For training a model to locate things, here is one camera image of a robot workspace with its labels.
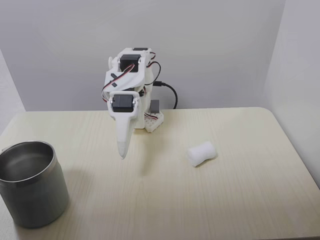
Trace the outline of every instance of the white wall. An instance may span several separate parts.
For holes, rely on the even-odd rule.
[[[178,108],[258,106],[285,0],[2,0],[0,48],[25,109],[103,110],[108,57],[151,47]],[[173,93],[154,99],[172,108]]]
[[[320,1],[286,1],[262,105],[320,186]]]
[[[0,50],[0,135],[12,117],[24,111],[24,105]]]

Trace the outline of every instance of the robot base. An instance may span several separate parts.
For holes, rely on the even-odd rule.
[[[159,127],[164,122],[164,114],[160,111],[159,113],[148,113],[152,116],[156,116],[158,119],[150,119],[144,117],[144,128],[148,133],[152,133],[157,127]]]

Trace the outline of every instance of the white robotic arm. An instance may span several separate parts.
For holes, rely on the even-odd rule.
[[[153,54],[151,48],[125,48],[114,59],[109,58],[110,70],[106,72],[101,94],[116,122],[122,159],[127,155],[133,129],[145,128],[145,112],[150,108],[154,82],[150,67]]]

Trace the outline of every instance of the metal cup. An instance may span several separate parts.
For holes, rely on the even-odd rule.
[[[0,153],[0,194],[13,221],[38,228],[57,219],[69,195],[54,148],[44,141],[15,144]]]

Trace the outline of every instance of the black cable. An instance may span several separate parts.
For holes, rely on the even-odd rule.
[[[176,109],[176,107],[177,107],[177,105],[178,105],[178,95],[177,95],[176,90],[175,90],[172,86],[170,86],[169,84],[166,84],[165,82],[162,82],[162,81],[156,81],[156,82],[154,82],[154,83],[153,83],[153,86],[165,86],[165,87],[170,88],[170,89],[173,91],[174,96],[175,96],[175,104],[174,104],[173,109]]]
[[[152,64],[158,64],[158,65],[159,65],[159,72],[158,72],[158,75],[156,76],[156,78],[153,80],[153,82],[148,83],[148,84],[145,84],[145,86],[154,84],[154,82],[158,79],[158,77],[159,77],[159,75],[160,75],[160,72],[161,72],[161,65],[160,65],[160,63],[158,63],[157,61],[151,62],[151,63],[150,63],[148,66],[146,66],[146,67],[149,68],[149,67],[151,67]]]

